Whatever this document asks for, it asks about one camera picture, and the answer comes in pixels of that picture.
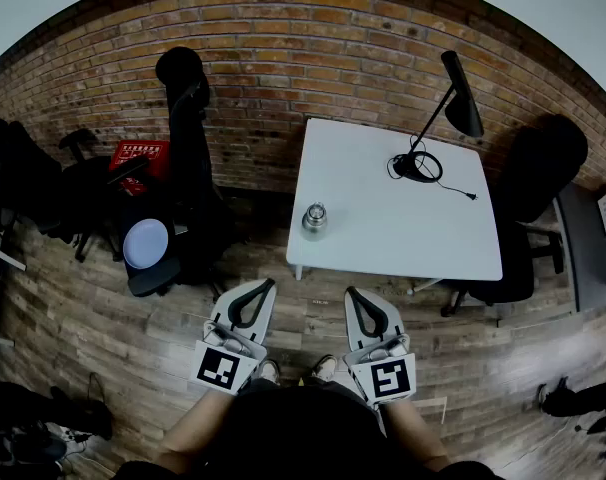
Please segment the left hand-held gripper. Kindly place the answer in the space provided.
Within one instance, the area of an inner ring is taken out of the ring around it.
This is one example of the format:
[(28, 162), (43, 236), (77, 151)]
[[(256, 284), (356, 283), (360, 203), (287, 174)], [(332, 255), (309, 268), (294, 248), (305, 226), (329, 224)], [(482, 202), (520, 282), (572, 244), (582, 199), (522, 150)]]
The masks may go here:
[(196, 341), (190, 380), (237, 395), (267, 357), (262, 343), (275, 299), (276, 282), (271, 278), (246, 282), (221, 294), (212, 321), (204, 325), (203, 338)]

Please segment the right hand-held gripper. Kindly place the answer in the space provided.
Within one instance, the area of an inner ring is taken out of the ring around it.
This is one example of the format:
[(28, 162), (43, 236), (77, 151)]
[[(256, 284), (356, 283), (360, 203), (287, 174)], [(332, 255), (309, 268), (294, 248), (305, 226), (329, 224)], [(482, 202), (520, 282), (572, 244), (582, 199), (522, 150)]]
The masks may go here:
[[(409, 336), (402, 334), (398, 309), (375, 293), (354, 286), (345, 291), (344, 307), (352, 352), (343, 360), (365, 403), (378, 408), (414, 395), (415, 354), (409, 352)], [(367, 342), (380, 343), (363, 348)]]

